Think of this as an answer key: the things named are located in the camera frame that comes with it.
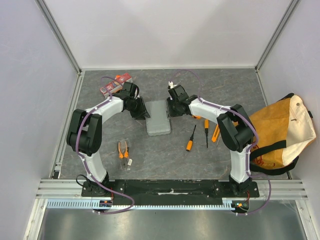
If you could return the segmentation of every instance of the white wall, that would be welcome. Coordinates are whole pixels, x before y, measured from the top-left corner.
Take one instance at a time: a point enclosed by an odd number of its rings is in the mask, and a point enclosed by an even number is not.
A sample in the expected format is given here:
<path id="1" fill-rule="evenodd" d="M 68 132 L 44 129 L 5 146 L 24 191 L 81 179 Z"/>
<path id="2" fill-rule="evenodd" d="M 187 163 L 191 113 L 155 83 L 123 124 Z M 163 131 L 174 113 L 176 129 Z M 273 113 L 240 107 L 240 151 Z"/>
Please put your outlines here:
<path id="1" fill-rule="evenodd" d="M 23 238 L 77 75 L 34 0 L 0 1 L 0 239 Z"/>
<path id="2" fill-rule="evenodd" d="M 82 68 L 254 66 L 290 0 L 46 0 Z"/>
<path id="3" fill-rule="evenodd" d="M 320 1 L 302 0 L 260 71 L 268 103 L 301 96 L 313 114 L 318 139 L 300 156 L 293 173 L 302 179 L 320 223 Z"/>

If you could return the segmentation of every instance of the yellow screwdriver handle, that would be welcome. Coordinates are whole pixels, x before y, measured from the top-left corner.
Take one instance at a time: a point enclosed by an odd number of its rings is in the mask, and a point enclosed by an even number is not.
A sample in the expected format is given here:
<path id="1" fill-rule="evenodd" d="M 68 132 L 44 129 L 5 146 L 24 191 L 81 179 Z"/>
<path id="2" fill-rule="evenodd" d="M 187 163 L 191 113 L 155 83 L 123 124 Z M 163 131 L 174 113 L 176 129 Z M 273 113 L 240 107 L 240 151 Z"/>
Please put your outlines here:
<path id="1" fill-rule="evenodd" d="M 205 129 L 209 128 L 209 120 L 208 119 L 204 120 L 204 128 Z"/>
<path id="2" fill-rule="evenodd" d="M 220 133 L 220 130 L 219 130 L 219 125 L 217 124 L 216 126 L 215 126 L 215 130 L 214 130 L 214 132 L 213 132 L 213 135 L 212 135 L 212 142 L 216 142 L 217 141 L 217 138 L 218 138 L 218 136 L 219 136 L 219 133 Z"/>
<path id="3" fill-rule="evenodd" d="M 192 148 L 192 144 L 193 144 L 193 141 L 189 140 L 188 141 L 188 144 L 186 145 L 186 149 L 188 152 L 190 152 L 191 148 Z"/>

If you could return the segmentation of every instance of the pliers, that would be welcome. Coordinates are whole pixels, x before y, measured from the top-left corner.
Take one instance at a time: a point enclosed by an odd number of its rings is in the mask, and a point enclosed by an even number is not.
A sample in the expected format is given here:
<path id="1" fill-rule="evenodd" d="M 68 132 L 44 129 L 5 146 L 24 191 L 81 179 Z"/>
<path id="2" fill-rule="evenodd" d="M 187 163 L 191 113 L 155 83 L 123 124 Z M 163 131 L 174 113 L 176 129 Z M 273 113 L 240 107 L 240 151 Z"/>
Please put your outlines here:
<path id="1" fill-rule="evenodd" d="M 118 142 L 119 159 L 121 161 L 121 167 L 126 168 L 129 161 L 129 147 L 127 141 L 124 141 L 125 148 L 122 148 L 121 141 Z"/>

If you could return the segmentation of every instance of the gray foam block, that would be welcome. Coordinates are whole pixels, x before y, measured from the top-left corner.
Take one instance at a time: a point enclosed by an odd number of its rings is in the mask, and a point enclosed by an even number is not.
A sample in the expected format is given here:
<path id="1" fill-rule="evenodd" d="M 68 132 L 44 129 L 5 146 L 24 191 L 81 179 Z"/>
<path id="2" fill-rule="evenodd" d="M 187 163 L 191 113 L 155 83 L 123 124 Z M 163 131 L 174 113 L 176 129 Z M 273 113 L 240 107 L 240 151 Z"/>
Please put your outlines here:
<path id="1" fill-rule="evenodd" d="M 145 103 L 150 118 L 145 119 L 146 132 L 149 136 L 166 135 L 171 132 L 167 114 L 166 100 L 148 101 Z"/>

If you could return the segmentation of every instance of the orange-handled pliers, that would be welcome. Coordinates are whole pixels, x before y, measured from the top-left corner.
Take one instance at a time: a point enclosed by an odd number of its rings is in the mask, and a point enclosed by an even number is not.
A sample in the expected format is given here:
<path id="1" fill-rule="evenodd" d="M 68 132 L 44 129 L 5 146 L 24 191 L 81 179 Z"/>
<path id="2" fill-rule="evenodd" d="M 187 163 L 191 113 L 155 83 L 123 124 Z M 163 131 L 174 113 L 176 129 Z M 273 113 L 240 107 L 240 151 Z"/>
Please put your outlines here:
<path id="1" fill-rule="evenodd" d="M 123 158 L 129 159 L 129 148 L 128 148 L 127 142 L 124 141 L 124 144 L 125 144 L 125 150 L 123 152 L 123 151 L 121 151 L 121 142 L 118 142 L 119 158 L 120 159 L 123 159 Z"/>

